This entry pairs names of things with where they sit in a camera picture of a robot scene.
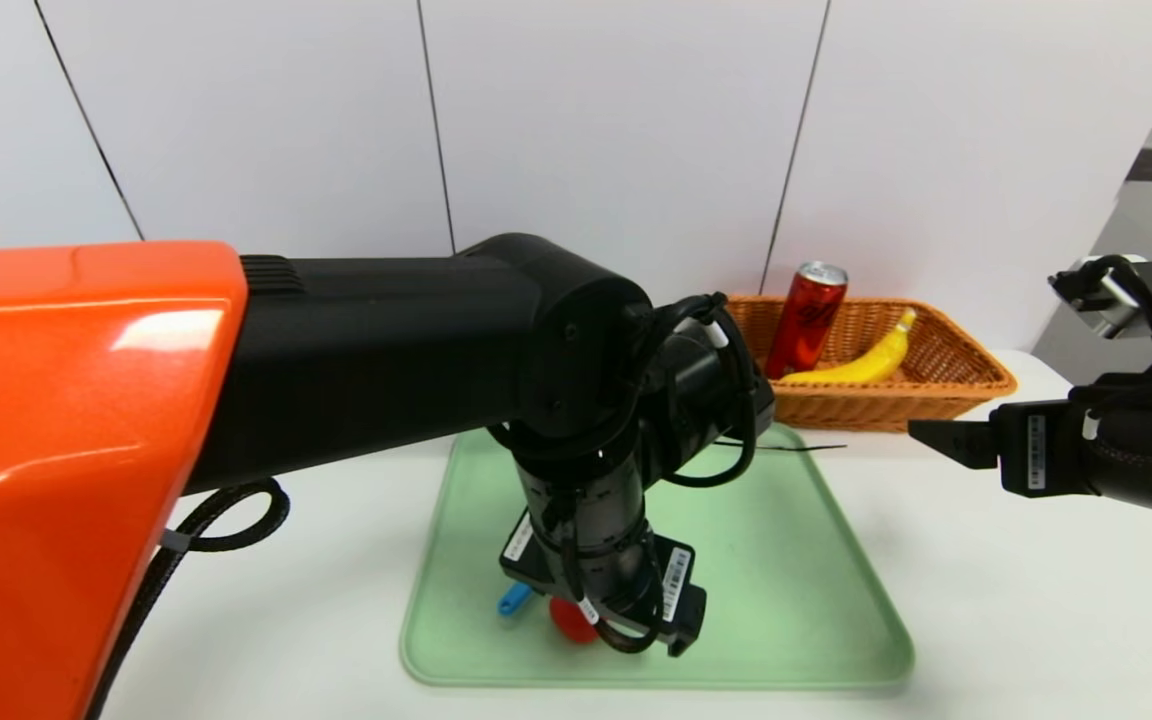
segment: panel seam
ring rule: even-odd
[[[69,68],[65,67],[65,59],[60,56],[60,47],[56,46],[55,36],[51,35],[51,26],[47,24],[47,17],[41,13],[41,5],[38,0],[33,0],[33,8],[38,12],[38,20],[41,22],[41,29],[47,33],[47,41],[51,45],[52,54],[56,55],[56,65],[60,65],[60,73],[65,75],[65,83],[69,85],[69,94],[74,97],[74,104],[78,105],[78,114],[83,118],[83,124],[88,127],[88,135],[91,136],[93,145],[96,145],[96,152],[100,154],[100,161],[105,165],[105,172],[109,174],[109,182],[114,183],[114,192],[118,194],[119,200],[123,202],[123,210],[127,211],[127,218],[132,220],[132,228],[136,232],[136,237],[145,240],[145,233],[141,232],[141,223],[136,220],[136,213],[132,212],[132,206],[127,202],[127,195],[123,194],[123,187],[119,184],[118,176],[114,174],[114,168],[109,165],[109,158],[105,154],[105,149],[101,147],[100,138],[96,137],[96,129],[92,127],[91,118],[88,118],[88,109],[83,108],[83,101],[78,98],[78,90],[74,86],[73,78],[69,77]]]
[[[416,18],[420,22],[420,51],[425,54],[425,82],[429,83],[429,109],[434,118],[434,145],[438,146],[438,173],[444,182],[444,207],[447,209],[447,237],[452,253],[456,253],[456,228],[452,225],[452,195],[447,191],[447,162],[444,160],[444,136],[438,126],[438,104],[434,101],[434,70],[429,61],[429,38],[425,36],[425,8],[416,0]]]
[[[772,252],[776,250],[776,236],[781,232],[781,215],[785,214],[785,199],[790,192],[790,176],[794,174],[794,160],[799,156],[799,141],[803,138],[803,126],[808,119],[808,105],[812,101],[812,86],[814,84],[814,70],[820,61],[820,46],[824,45],[824,33],[829,24],[829,8],[833,0],[826,0],[824,14],[820,17],[820,35],[817,37],[817,50],[812,55],[812,71],[808,75],[808,88],[803,94],[803,109],[799,112],[799,127],[794,131],[794,146],[790,149],[790,165],[785,169],[785,184],[781,187],[781,204],[776,206],[776,221],[772,223],[772,238],[767,243],[767,260],[763,264],[763,279],[758,282],[758,293],[763,295],[767,290],[767,273],[772,270]]]

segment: light green tray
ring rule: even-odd
[[[776,425],[760,444],[799,438]],[[737,452],[710,447],[687,472],[722,470]],[[571,644],[544,597],[500,617],[511,581],[497,560],[524,498],[488,433],[457,438],[403,623],[408,673],[433,685],[742,689],[873,688],[909,675],[909,632],[805,452],[759,450],[721,488],[658,483],[646,502],[655,532],[696,547],[692,582],[708,591],[700,638],[679,659],[664,644],[641,655]]]

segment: toy banana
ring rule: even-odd
[[[782,382],[882,382],[896,373],[905,353],[909,353],[909,329],[918,316],[912,306],[900,316],[896,327],[882,336],[869,353],[861,355],[851,363],[825,370],[808,370],[805,373],[789,373],[781,378]]]

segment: blue object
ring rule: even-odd
[[[503,617],[508,617],[515,614],[520,607],[526,605],[529,597],[531,597],[531,585],[515,583],[513,588],[508,589],[508,592],[500,597],[500,602],[497,604],[497,612]]]

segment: can lid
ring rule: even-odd
[[[801,264],[799,274],[820,285],[847,285],[847,270],[819,260]]]

